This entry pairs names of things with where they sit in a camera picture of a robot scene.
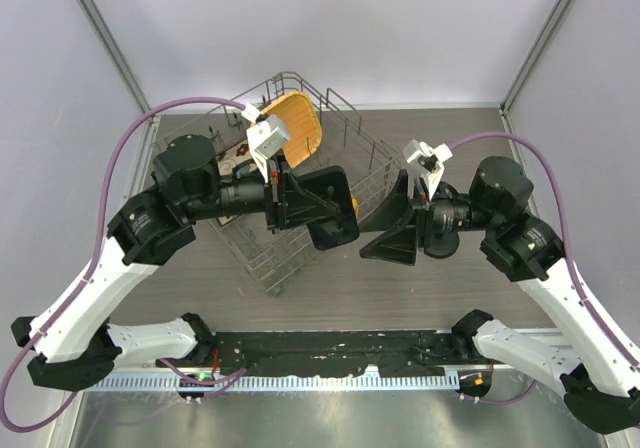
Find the black smartphone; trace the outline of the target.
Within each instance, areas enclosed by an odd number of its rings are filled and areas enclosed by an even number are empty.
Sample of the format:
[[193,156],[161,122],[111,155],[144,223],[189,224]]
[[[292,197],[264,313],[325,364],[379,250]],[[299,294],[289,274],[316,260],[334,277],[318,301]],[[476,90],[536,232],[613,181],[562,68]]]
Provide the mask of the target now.
[[351,222],[358,225],[349,182],[342,167],[334,165],[312,172],[306,175],[304,186],[322,201],[327,202],[334,211],[333,214],[313,222],[334,220],[338,223]]

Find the black phone stand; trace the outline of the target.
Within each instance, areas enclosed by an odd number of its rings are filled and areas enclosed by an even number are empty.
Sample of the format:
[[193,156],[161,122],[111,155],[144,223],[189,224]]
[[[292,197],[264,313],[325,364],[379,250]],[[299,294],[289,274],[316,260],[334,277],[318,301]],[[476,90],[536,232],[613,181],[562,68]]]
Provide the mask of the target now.
[[[449,183],[442,182],[436,190],[436,198],[452,200],[458,192]],[[424,254],[434,259],[453,256],[459,248],[460,238],[456,232],[432,233],[425,237]]]

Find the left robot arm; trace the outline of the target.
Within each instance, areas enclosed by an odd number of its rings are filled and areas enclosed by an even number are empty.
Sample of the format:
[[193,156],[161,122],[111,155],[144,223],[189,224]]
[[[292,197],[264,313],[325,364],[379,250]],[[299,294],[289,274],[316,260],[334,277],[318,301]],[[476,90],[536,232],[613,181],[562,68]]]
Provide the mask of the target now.
[[152,185],[114,215],[99,256],[77,282],[46,313],[12,323],[17,344],[34,352],[27,369],[36,386],[78,392],[120,366],[165,359],[200,367],[211,360],[215,338],[196,314],[141,326],[109,320],[138,284],[195,240],[200,220],[261,213],[271,231],[306,227],[320,251],[359,235],[339,166],[297,175],[279,153],[268,177],[223,176],[212,141],[201,135],[174,139],[152,166]]

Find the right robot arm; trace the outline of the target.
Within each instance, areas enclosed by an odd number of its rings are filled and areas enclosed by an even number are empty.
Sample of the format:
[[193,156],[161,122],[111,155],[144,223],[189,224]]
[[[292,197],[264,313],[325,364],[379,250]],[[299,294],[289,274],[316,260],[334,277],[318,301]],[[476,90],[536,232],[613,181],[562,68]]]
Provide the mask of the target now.
[[527,208],[532,192],[521,166],[506,157],[482,160],[466,193],[442,182],[428,195],[424,180],[411,182],[401,170],[390,194],[360,224],[378,235],[360,255],[412,266],[419,251],[445,259],[457,251],[460,233],[484,232],[480,250],[486,260],[542,308],[570,346],[553,348],[475,309],[452,328],[455,357],[510,365],[554,391],[597,433],[634,428],[639,368],[624,360],[591,317],[594,304],[586,284],[571,278],[577,270],[562,239]]

